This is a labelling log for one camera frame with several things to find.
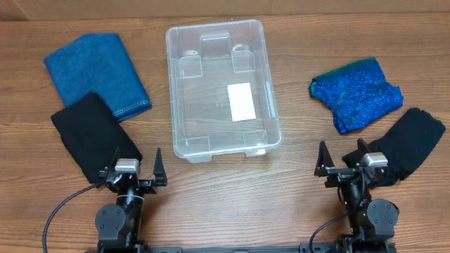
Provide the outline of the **blue terry towel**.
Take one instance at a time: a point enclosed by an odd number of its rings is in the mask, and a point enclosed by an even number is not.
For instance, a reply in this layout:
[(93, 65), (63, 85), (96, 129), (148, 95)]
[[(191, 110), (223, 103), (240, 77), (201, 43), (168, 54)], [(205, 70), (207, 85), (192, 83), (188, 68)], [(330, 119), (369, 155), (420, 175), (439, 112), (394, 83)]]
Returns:
[(152, 108), (141, 79), (116, 33), (85, 34), (50, 53), (44, 64), (68, 107), (98, 94), (118, 122)]

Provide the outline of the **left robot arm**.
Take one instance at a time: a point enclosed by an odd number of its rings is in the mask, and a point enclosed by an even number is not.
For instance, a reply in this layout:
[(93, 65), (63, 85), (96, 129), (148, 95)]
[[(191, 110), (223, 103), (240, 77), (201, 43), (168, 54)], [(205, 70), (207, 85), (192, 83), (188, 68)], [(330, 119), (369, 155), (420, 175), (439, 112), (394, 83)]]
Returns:
[(105, 169), (99, 171), (101, 185), (117, 194), (116, 202), (103, 206), (96, 215), (98, 252), (149, 252), (139, 238), (145, 196), (167, 185), (161, 150), (157, 150), (154, 179), (140, 179), (141, 162), (120, 157), (117, 149)]

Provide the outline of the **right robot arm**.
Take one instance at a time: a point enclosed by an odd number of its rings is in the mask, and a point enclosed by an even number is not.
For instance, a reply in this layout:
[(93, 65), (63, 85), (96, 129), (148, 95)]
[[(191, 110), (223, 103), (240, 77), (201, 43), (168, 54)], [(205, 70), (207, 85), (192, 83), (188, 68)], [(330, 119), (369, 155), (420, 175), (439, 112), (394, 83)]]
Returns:
[(317, 177), (325, 177), (327, 188), (337, 188), (345, 213), (317, 228), (309, 239), (309, 251), (314, 252), (314, 238), (324, 228), (343, 219), (349, 219), (351, 233), (340, 235), (328, 247), (329, 252), (396, 252), (393, 243), (394, 227), (399, 208), (385, 199), (373, 199), (369, 188), (379, 183), (387, 173), (387, 158), (373, 153), (363, 139), (357, 140), (362, 155), (354, 167), (335, 167), (325, 141), (319, 144), (319, 155), (314, 170)]

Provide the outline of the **black cloth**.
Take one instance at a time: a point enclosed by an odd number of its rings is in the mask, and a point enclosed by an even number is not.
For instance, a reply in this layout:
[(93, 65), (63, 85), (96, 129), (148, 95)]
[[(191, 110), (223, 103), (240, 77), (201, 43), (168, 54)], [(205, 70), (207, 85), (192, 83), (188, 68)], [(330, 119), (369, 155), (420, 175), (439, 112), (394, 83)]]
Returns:
[(96, 93), (88, 93), (76, 103), (51, 116), (63, 145), (82, 169), (89, 183), (100, 181), (118, 150), (121, 158), (142, 160), (134, 142)]
[(370, 188), (393, 186), (424, 163), (446, 131), (441, 121), (419, 108), (411, 108), (379, 139), (368, 144), (372, 153), (386, 156), (388, 169), (383, 180)]

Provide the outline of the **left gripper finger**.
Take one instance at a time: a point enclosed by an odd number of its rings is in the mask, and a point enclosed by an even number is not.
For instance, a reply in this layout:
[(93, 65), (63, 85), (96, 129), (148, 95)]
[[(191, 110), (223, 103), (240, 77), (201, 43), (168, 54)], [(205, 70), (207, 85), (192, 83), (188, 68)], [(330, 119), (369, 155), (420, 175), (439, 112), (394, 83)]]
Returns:
[(160, 148), (158, 148), (156, 152), (153, 175), (155, 176), (156, 186), (167, 186), (167, 175), (162, 162), (162, 152)]
[(112, 159), (110, 161), (110, 164), (108, 165), (108, 168), (109, 169), (114, 169), (119, 158), (120, 158), (120, 147), (117, 146), (116, 149), (115, 149), (115, 152), (113, 154), (113, 157), (112, 157)]

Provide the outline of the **sparkly blue fabric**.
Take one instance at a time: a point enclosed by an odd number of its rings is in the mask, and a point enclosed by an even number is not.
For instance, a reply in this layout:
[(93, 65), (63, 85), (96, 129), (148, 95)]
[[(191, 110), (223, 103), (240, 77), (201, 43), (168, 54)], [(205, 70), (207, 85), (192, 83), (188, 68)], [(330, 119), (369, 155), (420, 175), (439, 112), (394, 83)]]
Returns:
[(313, 78), (309, 94), (332, 112), (333, 124), (341, 135), (364, 129), (404, 104), (401, 89), (386, 80), (375, 58)]

